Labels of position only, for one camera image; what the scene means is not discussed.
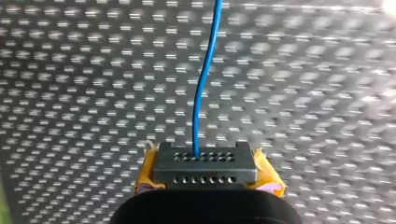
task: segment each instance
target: perforated metal sheet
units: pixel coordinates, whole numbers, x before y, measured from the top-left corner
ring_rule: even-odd
[[[264,147],[306,223],[395,223],[394,8],[226,1],[201,143]],[[0,161],[16,224],[106,223],[147,139],[191,144],[212,9],[0,0]]]

